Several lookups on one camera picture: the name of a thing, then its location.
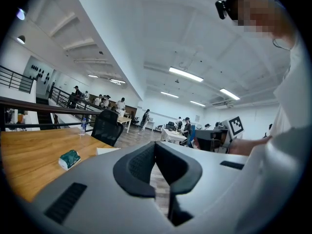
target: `green tissue package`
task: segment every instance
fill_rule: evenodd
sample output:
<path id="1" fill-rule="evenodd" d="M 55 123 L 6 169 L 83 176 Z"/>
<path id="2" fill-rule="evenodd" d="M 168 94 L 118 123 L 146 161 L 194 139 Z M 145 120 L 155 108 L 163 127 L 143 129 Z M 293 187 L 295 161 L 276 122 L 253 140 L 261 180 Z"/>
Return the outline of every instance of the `green tissue package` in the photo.
<path id="1" fill-rule="evenodd" d="M 63 154 L 58 159 L 59 165 L 67 171 L 71 169 L 79 161 L 80 161 L 80 156 L 75 150 L 70 150 L 69 152 Z"/>

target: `table leg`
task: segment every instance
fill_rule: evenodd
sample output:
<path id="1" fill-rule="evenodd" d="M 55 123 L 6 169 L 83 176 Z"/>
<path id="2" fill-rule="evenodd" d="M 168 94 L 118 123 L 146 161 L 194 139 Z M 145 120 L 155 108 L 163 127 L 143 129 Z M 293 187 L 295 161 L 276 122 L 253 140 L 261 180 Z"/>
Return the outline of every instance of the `table leg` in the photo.
<path id="1" fill-rule="evenodd" d="M 129 124 L 128 124 L 128 130 L 127 130 L 127 133 L 129 132 L 129 128 L 130 128 L 130 123 L 131 123 L 131 120 L 129 120 Z"/>

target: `black and white square marker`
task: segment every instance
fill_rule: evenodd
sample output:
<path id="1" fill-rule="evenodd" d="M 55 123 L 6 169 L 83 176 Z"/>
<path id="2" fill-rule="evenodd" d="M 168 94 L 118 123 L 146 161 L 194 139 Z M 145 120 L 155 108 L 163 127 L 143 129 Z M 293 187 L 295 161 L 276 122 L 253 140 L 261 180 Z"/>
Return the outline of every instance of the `black and white square marker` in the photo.
<path id="1" fill-rule="evenodd" d="M 234 119 L 230 119 L 229 124 L 231 126 L 231 131 L 233 133 L 233 136 L 238 135 L 239 133 L 244 131 L 242 122 L 240 121 L 239 117 L 236 117 Z"/>

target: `black hair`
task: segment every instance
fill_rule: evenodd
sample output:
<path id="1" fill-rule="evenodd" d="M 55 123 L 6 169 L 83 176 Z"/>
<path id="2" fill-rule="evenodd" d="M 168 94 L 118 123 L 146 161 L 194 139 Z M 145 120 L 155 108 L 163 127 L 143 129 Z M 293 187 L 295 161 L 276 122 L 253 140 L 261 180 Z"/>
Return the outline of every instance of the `black hair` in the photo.
<path id="1" fill-rule="evenodd" d="M 237 0 L 226 0 L 224 2 L 225 10 L 232 20 L 238 20 Z"/>

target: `water bottle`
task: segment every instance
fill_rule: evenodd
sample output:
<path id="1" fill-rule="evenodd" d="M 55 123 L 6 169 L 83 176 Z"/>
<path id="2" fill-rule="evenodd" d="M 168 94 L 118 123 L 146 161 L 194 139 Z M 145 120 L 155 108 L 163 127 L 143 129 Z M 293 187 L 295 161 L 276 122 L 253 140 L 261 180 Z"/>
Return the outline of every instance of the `water bottle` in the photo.
<path id="1" fill-rule="evenodd" d="M 86 118 L 83 118 L 83 120 L 81 122 L 81 128 L 80 128 L 80 134 L 79 135 L 83 136 L 86 133 L 86 126 L 87 126 Z"/>

